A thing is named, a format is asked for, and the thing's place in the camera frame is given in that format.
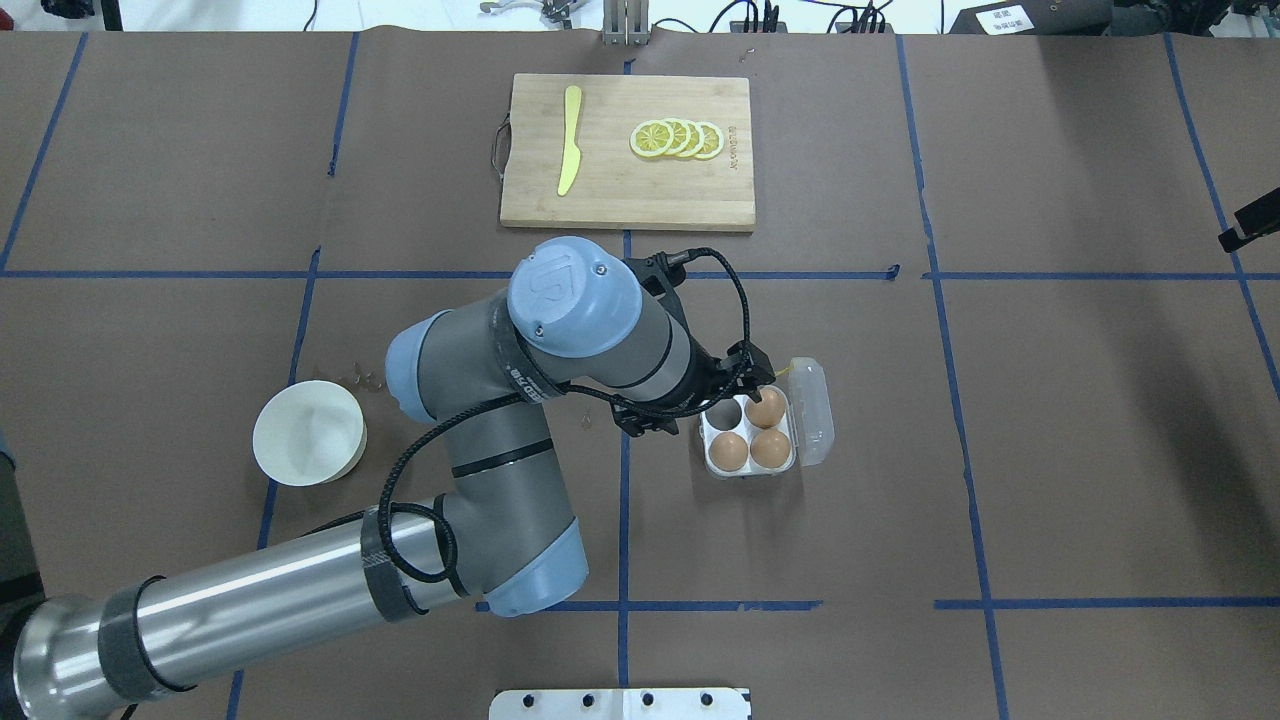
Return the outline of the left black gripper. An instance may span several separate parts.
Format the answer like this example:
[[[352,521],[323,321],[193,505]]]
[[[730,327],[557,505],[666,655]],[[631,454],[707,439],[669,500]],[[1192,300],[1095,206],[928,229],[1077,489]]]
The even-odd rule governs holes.
[[[758,398],[760,388],[777,379],[769,356],[753,342],[735,343],[724,357],[712,356],[698,342],[691,350],[690,393],[680,405],[680,416],[698,415],[727,398]]]

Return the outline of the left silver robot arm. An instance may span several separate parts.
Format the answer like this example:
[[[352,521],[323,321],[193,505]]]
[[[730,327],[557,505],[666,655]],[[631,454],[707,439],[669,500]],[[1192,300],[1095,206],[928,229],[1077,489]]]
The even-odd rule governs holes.
[[[384,377],[428,425],[378,501],[297,539],[102,601],[40,600],[3,632],[5,719],[105,719],[201,682],[481,596],[503,618],[588,578],[581,524],[544,404],[598,398],[639,437],[774,380],[750,325],[723,357],[689,329],[676,287],[714,249],[622,259],[577,236],[538,245],[493,296],[402,331]]]

